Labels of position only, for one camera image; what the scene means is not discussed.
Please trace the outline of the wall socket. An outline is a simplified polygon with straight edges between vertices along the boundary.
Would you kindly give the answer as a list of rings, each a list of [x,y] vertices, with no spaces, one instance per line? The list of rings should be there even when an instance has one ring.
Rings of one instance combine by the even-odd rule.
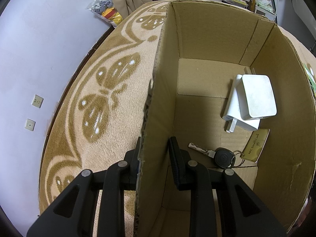
[[[26,119],[25,129],[34,131],[36,122],[31,119]]]
[[[40,97],[39,95],[34,95],[34,99],[32,100],[32,106],[40,109],[43,101],[44,101],[43,97]]]

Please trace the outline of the plastic bag of toys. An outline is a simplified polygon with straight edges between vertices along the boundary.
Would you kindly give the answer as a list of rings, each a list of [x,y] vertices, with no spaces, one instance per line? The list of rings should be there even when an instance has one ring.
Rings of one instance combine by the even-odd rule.
[[[114,28],[123,21],[123,17],[115,8],[113,0],[93,0],[85,9],[112,25]]]

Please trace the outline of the upper wall socket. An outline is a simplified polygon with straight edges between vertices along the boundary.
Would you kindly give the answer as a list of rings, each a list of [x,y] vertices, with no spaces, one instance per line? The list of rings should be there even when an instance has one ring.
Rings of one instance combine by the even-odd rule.
[[[43,101],[44,101],[43,97],[40,97],[39,95],[34,95],[34,99],[32,100],[32,106],[40,109]]]

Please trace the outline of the beige NFC card tag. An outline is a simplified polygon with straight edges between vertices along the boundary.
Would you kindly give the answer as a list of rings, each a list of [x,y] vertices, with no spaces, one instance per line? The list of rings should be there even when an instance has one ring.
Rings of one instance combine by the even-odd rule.
[[[253,131],[244,150],[241,153],[241,158],[256,163],[263,151],[270,133],[270,129],[261,128]]]

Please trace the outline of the white phone charger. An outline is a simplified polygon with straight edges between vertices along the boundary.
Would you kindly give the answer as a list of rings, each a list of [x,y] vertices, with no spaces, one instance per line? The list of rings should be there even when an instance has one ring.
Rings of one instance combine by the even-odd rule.
[[[227,133],[233,133],[236,126],[241,127],[247,131],[256,131],[259,128],[260,119],[243,120],[241,117],[241,110],[236,89],[241,78],[242,75],[238,74],[233,79],[228,101],[222,116],[222,119],[228,122],[226,127]]]

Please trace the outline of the brown cardboard box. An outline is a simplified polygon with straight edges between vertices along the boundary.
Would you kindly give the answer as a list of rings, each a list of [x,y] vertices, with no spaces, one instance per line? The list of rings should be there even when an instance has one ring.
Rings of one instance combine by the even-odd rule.
[[[136,25],[156,44],[139,154],[135,233],[188,236],[189,193],[172,182],[167,140],[179,147],[242,150],[250,132],[226,133],[222,119],[233,78],[270,78],[277,114],[256,166],[241,170],[285,230],[302,211],[315,174],[315,57],[274,22],[234,6],[170,0],[143,8]]]

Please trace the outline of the beige patterned carpet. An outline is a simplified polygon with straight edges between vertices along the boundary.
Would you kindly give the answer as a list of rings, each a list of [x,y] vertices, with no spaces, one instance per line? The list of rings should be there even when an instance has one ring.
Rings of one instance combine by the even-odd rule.
[[[108,169],[138,140],[141,148],[168,6],[167,1],[155,1],[135,10],[104,40],[66,91],[42,157],[41,215],[81,171]],[[135,190],[126,190],[125,236],[133,234],[134,202]]]

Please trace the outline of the white square power adapter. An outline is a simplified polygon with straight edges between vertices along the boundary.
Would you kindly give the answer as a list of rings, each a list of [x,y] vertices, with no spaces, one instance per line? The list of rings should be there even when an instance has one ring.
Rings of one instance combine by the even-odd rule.
[[[277,114],[270,78],[262,74],[244,74],[237,87],[243,120],[265,119]]]

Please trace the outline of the lower wall socket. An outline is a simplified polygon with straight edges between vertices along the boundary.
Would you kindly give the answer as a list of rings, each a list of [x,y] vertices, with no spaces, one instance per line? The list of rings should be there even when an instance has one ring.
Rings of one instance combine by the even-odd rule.
[[[34,131],[36,122],[31,119],[26,119],[25,129]]]

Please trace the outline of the black car key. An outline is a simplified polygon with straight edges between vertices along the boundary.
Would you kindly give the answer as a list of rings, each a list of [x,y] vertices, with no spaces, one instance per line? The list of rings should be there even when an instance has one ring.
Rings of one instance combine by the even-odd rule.
[[[207,150],[207,149],[197,146],[196,144],[192,142],[188,144],[188,147],[207,157],[210,157],[212,159],[213,164],[217,168],[221,168],[224,170],[228,168],[233,168],[236,161],[235,154],[226,148],[217,148],[215,150]]]

